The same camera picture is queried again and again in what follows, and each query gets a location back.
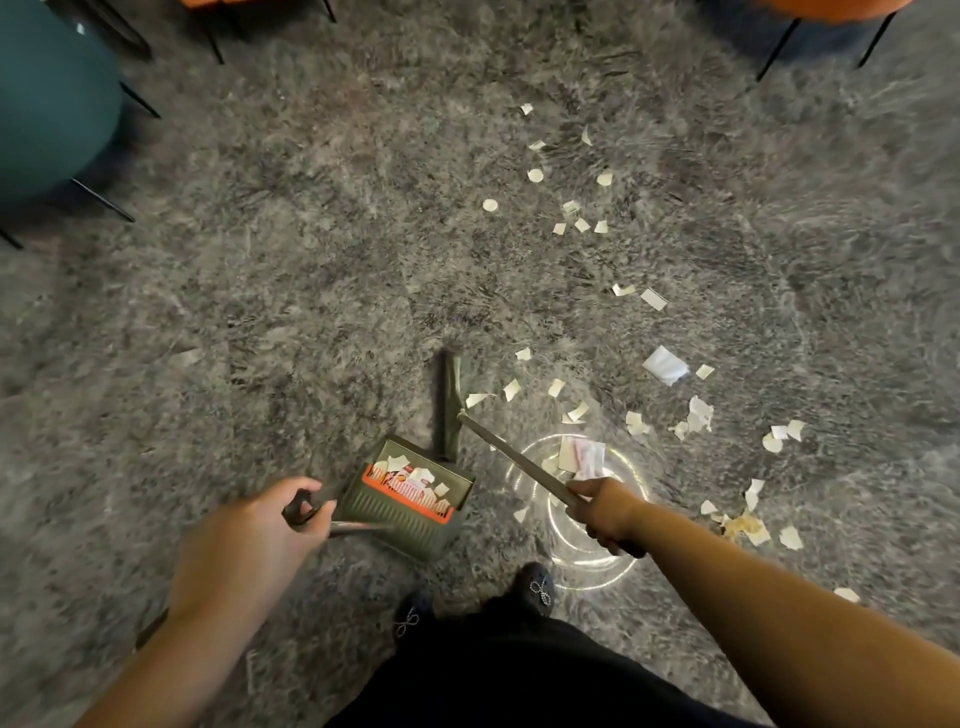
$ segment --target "paper debris in dustpan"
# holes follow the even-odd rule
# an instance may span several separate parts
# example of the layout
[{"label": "paper debris in dustpan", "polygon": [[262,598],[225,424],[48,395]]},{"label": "paper debris in dustpan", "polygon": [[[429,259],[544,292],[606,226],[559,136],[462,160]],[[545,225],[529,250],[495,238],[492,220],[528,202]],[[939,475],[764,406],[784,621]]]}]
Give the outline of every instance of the paper debris in dustpan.
[{"label": "paper debris in dustpan", "polygon": [[796,551],[804,547],[804,542],[800,540],[800,534],[792,525],[788,525],[780,532],[780,543],[791,551]]},{"label": "paper debris in dustpan", "polygon": [[516,393],[520,391],[520,383],[514,379],[510,384],[503,388],[503,395],[507,401],[513,401]]},{"label": "paper debris in dustpan", "polygon": [[850,587],[837,587],[833,590],[833,593],[837,596],[842,596],[847,601],[851,601],[854,604],[860,601],[860,595]]},{"label": "paper debris in dustpan", "polygon": [[801,420],[791,420],[787,423],[786,433],[798,443],[802,442],[804,438],[801,436],[801,431],[806,427],[806,423]]},{"label": "paper debris in dustpan", "polygon": [[643,368],[655,376],[668,387],[672,387],[679,378],[686,376],[690,368],[686,362],[674,356],[665,346],[661,345],[650,354]]},{"label": "paper debris in dustpan", "polygon": [[643,422],[643,415],[639,412],[627,413],[627,432],[636,437],[637,435],[646,435],[651,427]]},{"label": "paper debris in dustpan", "polygon": [[647,290],[640,294],[640,297],[657,311],[663,311],[666,308],[667,300],[652,288],[647,288]]},{"label": "paper debris in dustpan", "polygon": [[475,392],[472,395],[467,395],[467,409],[470,409],[472,406],[479,404],[489,397],[496,397],[496,395],[490,392]]}]

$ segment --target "shoe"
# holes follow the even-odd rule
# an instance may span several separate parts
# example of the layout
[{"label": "shoe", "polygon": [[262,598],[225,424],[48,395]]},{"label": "shoe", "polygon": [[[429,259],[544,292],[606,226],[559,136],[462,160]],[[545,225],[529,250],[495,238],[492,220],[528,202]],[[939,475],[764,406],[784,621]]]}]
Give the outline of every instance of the shoe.
[{"label": "shoe", "polygon": [[394,612],[394,644],[400,646],[408,642],[413,635],[424,632],[425,627],[436,618],[433,598],[426,590],[417,589],[409,593]]},{"label": "shoe", "polygon": [[553,612],[554,593],[550,571],[536,561],[523,565],[509,591],[524,607],[533,609],[541,617],[549,617]]}]

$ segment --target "chair leg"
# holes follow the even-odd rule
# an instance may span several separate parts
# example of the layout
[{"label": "chair leg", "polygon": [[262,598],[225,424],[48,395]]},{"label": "chair leg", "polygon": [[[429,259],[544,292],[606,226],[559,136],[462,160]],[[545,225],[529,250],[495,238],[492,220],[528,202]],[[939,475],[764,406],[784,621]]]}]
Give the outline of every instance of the chair leg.
[{"label": "chair leg", "polygon": [[783,46],[786,45],[786,41],[790,39],[790,36],[793,35],[793,32],[797,30],[800,26],[801,18],[795,17],[793,22],[790,23],[790,27],[786,29],[786,33],[780,38],[780,42],[777,43],[777,47],[774,48],[774,52],[770,54],[770,58],[767,59],[767,64],[763,66],[763,70],[756,74],[756,80],[758,82],[763,81],[763,77],[767,75],[767,71],[770,70],[770,66],[774,64],[774,61],[777,59],[777,56],[780,55],[780,51],[783,50]]},{"label": "chair leg", "polygon": [[102,197],[101,195],[98,195],[96,192],[94,192],[92,189],[90,189],[89,187],[87,187],[87,186],[86,186],[83,182],[81,182],[80,180],[74,178],[74,179],[72,179],[72,180],[70,180],[70,181],[71,181],[73,184],[75,184],[76,186],[78,186],[81,190],[83,190],[86,194],[91,195],[98,203],[100,203],[100,204],[103,205],[103,206],[109,207],[111,210],[113,210],[114,212],[116,212],[118,215],[120,215],[120,217],[124,218],[124,219],[127,220],[128,222],[131,222],[131,223],[135,223],[135,222],[136,222],[136,220],[133,219],[133,216],[130,215],[126,210],[123,210],[123,209],[121,209],[120,207],[116,206],[114,203],[112,203],[112,202],[111,202],[110,200],[108,200],[106,197]]},{"label": "chair leg", "polygon": [[887,28],[889,28],[890,23],[894,21],[894,15],[896,14],[897,14],[897,11],[893,11],[889,15],[887,15],[885,18],[883,18],[883,22],[880,23],[880,29],[876,31],[876,35],[874,36],[874,39],[870,41],[870,47],[867,48],[867,52],[864,54],[863,58],[860,59],[860,63],[856,65],[857,68],[863,68],[863,66],[866,65],[867,61],[870,59],[870,56],[874,54],[874,49],[876,48],[876,45],[880,42],[880,39],[883,37],[883,34],[887,32]]},{"label": "chair leg", "polygon": [[152,106],[150,106],[150,104],[144,101],[143,98],[140,96],[140,94],[138,94],[128,85],[124,84],[122,81],[120,82],[120,87],[123,88],[123,92],[126,93],[128,96],[130,96],[137,104],[139,104],[141,107],[146,109],[147,112],[151,116],[153,116],[154,119],[160,118],[160,115],[156,113],[156,109],[154,109]]}]

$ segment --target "hand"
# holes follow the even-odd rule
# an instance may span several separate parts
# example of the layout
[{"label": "hand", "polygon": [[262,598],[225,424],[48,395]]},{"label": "hand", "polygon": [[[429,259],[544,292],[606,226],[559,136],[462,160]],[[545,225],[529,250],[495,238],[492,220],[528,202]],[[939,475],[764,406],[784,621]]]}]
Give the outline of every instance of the hand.
[{"label": "hand", "polygon": [[[262,493],[222,506],[191,530],[180,547],[170,589],[170,617],[215,611],[256,630],[276,606],[311,551],[330,534],[337,503],[324,504],[299,531],[283,518],[297,490],[317,480],[280,480]],[[301,511],[309,510],[307,503]]]},{"label": "hand", "polygon": [[572,480],[566,487],[579,496],[590,498],[586,503],[569,506],[566,514],[587,525],[587,535],[613,555],[620,553],[617,541],[634,538],[639,510],[646,504],[627,486],[611,477],[594,480]]}]

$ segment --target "confetti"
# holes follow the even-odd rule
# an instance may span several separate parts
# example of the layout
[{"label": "confetti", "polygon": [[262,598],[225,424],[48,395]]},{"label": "confetti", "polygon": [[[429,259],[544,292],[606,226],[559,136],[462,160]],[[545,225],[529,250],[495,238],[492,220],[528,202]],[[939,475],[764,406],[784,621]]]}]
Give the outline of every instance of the confetti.
[{"label": "confetti", "polygon": [[514,379],[510,384],[503,388],[503,394],[507,401],[513,401],[516,393],[520,391],[520,383]]},{"label": "confetti", "polygon": [[663,311],[666,308],[666,299],[651,288],[647,288],[647,290],[640,294],[640,297],[657,311]]},{"label": "confetti", "polygon": [[690,371],[685,361],[663,345],[658,346],[643,362],[643,368],[668,387],[672,387],[678,379],[686,376]]},{"label": "confetti", "polygon": [[804,542],[800,540],[800,534],[792,525],[788,525],[780,532],[780,543],[791,551],[797,551],[804,547]]}]

